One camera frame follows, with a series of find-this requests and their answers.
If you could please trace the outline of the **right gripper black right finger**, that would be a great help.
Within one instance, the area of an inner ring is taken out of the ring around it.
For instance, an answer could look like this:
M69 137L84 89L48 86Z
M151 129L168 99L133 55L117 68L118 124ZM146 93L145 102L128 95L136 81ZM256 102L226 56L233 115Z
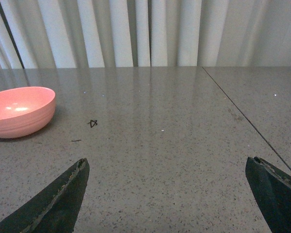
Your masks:
M273 233L291 233L291 176L259 157L248 157L245 175Z

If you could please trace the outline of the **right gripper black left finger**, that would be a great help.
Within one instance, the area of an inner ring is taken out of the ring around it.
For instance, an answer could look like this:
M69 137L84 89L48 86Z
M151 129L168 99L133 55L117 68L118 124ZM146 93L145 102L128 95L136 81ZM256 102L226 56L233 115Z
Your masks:
M72 233L90 166L82 158L0 222L0 233Z

